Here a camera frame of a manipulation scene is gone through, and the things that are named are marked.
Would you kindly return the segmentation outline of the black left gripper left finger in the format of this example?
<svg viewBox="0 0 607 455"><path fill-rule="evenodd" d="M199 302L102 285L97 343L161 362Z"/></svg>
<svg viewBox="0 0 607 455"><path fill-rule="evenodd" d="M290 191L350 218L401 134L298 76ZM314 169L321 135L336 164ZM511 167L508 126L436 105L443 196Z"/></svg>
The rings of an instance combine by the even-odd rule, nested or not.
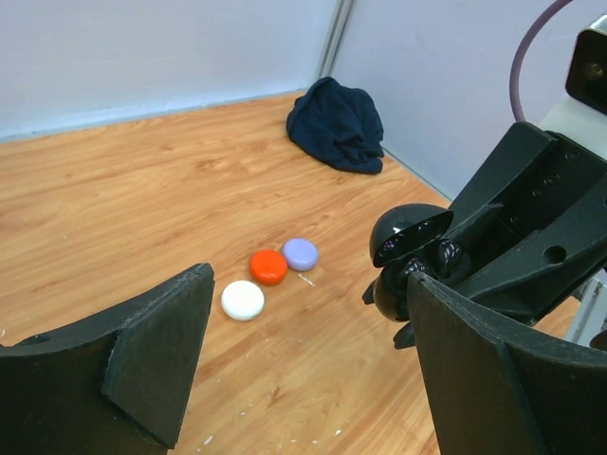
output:
<svg viewBox="0 0 607 455"><path fill-rule="evenodd" d="M1 350L5 454L165 454L190 398L214 288L196 264Z"/></svg>

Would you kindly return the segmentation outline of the black charging case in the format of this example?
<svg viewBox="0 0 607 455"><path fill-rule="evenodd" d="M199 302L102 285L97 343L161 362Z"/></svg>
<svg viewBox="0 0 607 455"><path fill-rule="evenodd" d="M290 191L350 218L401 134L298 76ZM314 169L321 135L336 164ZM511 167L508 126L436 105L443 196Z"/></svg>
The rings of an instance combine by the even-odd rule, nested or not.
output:
<svg viewBox="0 0 607 455"><path fill-rule="evenodd" d="M449 240L445 234L452 220L453 213L449 209L422 203L396 206L383 213L369 240L372 263L380 273L364 291L363 302L373 304L391 321L408 321L409 277L402 280L398 273L413 257L424 263L424 273L439 281L458 282L465 278L470 270L470 258L464 248L462 261L449 276L440 276L435 269L437 244Z"/></svg>

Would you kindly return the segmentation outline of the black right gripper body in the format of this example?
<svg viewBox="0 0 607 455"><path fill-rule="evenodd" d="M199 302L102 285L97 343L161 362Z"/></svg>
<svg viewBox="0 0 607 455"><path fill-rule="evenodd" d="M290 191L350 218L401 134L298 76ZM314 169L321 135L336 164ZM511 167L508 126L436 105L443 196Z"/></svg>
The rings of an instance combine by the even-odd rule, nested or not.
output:
<svg viewBox="0 0 607 455"><path fill-rule="evenodd" d="M529 199L517 199L511 214L487 231L492 246L515 246L547 228L606 175L604 159L565 136L547 133L558 144L524 185L523 194Z"/></svg>

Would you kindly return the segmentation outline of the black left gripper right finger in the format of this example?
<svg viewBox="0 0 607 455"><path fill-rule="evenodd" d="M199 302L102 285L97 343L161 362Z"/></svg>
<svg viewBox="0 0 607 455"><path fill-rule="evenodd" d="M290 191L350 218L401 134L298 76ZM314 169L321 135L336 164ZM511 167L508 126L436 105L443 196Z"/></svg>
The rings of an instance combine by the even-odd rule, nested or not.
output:
<svg viewBox="0 0 607 455"><path fill-rule="evenodd" d="M414 341L443 454L603 454L606 354L409 278Z"/></svg>

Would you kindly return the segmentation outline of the black earbud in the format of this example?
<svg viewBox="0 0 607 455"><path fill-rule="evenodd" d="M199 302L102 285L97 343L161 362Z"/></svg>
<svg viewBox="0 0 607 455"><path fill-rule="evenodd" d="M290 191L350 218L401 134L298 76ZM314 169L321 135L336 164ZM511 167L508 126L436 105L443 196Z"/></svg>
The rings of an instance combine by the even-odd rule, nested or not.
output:
<svg viewBox="0 0 607 455"><path fill-rule="evenodd" d="M398 276L405 280L414 272L424 272L426 270L426 266L424 263L416 257L411 258L400 270Z"/></svg>
<svg viewBox="0 0 607 455"><path fill-rule="evenodd" d="M460 245L451 240L441 240L436 248L435 269L440 276L449 276L462 261L464 252Z"/></svg>

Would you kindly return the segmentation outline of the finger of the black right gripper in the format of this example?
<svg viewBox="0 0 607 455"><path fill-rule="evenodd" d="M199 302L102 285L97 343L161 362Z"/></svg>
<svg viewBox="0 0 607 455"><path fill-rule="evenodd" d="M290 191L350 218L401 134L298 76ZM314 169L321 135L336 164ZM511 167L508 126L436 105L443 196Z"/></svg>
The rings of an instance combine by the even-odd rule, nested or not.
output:
<svg viewBox="0 0 607 455"><path fill-rule="evenodd" d="M529 122L513 123L450 204L453 221L447 235L480 237L506 219L517 199L529 199L524 185L557 144L554 135Z"/></svg>
<svg viewBox="0 0 607 455"><path fill-rule="evenodd" d="M606 182L600 179L547 228L515 246L490 245L487 231L480 237L445 236L469 254L470 270L458 282L435 280L481 307L532 325L605 267ZM397 349L415 345L412 275L407 288L410 319L400 322L394 337Z"/></svg>

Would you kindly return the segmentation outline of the white charging case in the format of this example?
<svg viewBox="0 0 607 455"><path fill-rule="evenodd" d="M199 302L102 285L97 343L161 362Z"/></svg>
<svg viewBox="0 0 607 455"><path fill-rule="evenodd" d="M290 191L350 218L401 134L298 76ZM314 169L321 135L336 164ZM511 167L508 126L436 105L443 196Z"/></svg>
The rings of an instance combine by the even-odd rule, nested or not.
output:
<svg viewBox="0 0 607 455"><path fill-rule="evenodd" d="M231 319L247 321L257 318L265 308L263 290L254 282L235 281L222 291L220 304Z"/></svg>

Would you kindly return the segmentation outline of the orange earbud charging case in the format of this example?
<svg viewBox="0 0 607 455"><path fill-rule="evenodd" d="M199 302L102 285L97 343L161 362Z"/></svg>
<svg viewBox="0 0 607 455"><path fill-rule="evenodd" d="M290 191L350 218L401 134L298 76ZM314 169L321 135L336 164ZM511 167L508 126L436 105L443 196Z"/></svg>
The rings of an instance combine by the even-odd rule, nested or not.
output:
<svg viewBox="0 0 607 455"><path fill-rule="evenodd" d="M276 250L263 249L255 252L249 260L251 277L263 285L277 285L288 271L285 257Z"/></svg>

